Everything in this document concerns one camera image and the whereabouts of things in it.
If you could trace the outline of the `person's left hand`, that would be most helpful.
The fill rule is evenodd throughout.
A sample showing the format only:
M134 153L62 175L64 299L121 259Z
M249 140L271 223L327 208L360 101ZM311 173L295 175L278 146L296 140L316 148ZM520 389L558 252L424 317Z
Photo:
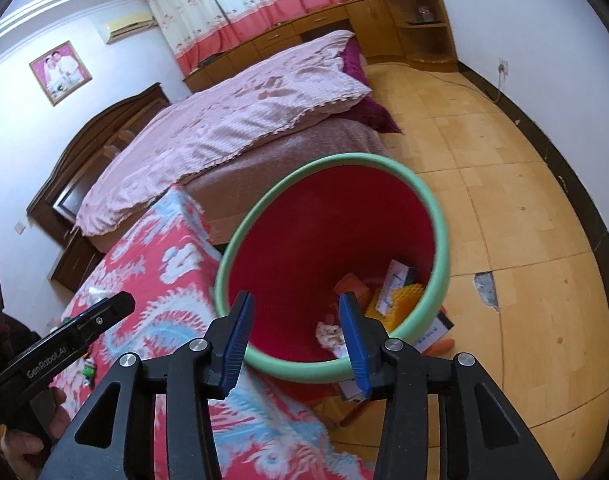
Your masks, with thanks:
M56 411L50 422L50 433L59 440L70 425L71 418L64 409L67 395L57 387L50 388ZM39 455L43 442L39 437L16 429L5 429L0 441L0 479L35 480L39 469L31 465L27 457Z

